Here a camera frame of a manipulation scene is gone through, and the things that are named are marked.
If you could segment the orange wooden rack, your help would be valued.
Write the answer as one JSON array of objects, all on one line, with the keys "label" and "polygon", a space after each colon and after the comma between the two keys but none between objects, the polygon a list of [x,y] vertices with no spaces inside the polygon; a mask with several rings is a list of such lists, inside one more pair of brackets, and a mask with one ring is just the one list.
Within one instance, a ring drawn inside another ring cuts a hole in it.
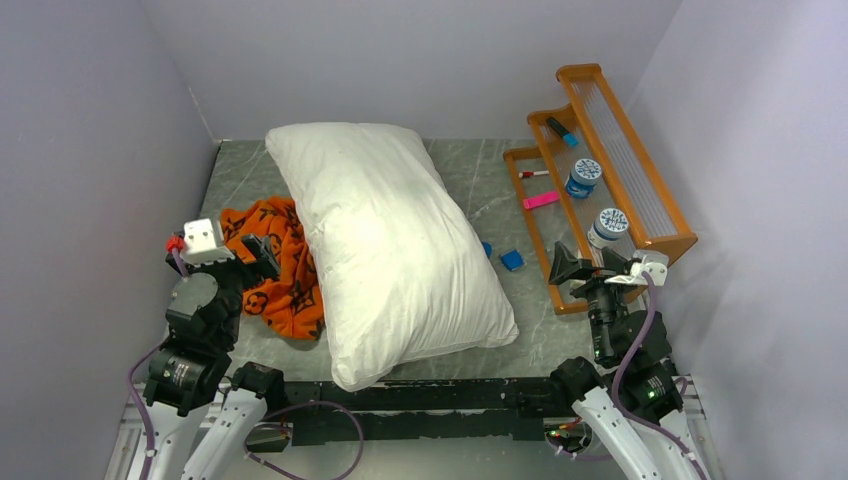
[{"label": "orange wooden rack", "polygon": [[542,274],[556,241],[596,265],[605,247],[674,264],[697,236],[602,68],[567,65],[556,78],[566,105],[529,114],[535,144],[503,155]]}]

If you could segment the white pillow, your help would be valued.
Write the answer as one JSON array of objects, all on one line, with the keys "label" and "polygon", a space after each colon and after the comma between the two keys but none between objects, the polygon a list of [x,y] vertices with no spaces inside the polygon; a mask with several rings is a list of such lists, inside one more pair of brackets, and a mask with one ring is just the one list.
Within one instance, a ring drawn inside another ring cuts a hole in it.
[{"label": "white pillow", "polygon": [[337,386],[356,392],[398,365],[518,338],[483,243],[415,131],[292,124],[265,145],[313,257]]}]

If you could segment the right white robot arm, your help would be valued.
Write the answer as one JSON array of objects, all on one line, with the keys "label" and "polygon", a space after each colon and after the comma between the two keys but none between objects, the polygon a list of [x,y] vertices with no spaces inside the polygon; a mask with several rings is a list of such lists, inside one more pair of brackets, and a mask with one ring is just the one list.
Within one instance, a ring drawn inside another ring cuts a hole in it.
[{"label": "right white robot arm", "polygon": [[683,395],[663,363],[672,349],[657,290],[669,258],[650,250],[626,258],[609,247],[602,258],[595,265],[554,245],[548,282],[576,282],[570,294],[587,302],[593,357],[568,359],[551,372],[551,405],[576,414],[630,479],[706,479]]}]

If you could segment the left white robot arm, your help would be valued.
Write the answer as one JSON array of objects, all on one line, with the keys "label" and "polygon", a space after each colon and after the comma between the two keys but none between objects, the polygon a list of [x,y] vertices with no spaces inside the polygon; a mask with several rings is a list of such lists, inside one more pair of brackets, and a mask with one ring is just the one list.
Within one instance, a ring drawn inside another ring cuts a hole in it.
[{"label": "left white robot arm", "polygon": [[185,277],[165,312],[167,334],[150,353],[143,391],[131,396],[142,418],[141,479],[218,479],[260,420],[286,406],[282,371],[247,362],[235,371],[221,413],[200,444],[193,443],[231,364],[245,291],[276,280],[280,265],[267,237],[241,238],[245,261],[220,241],[200,262],[166,256]]}]

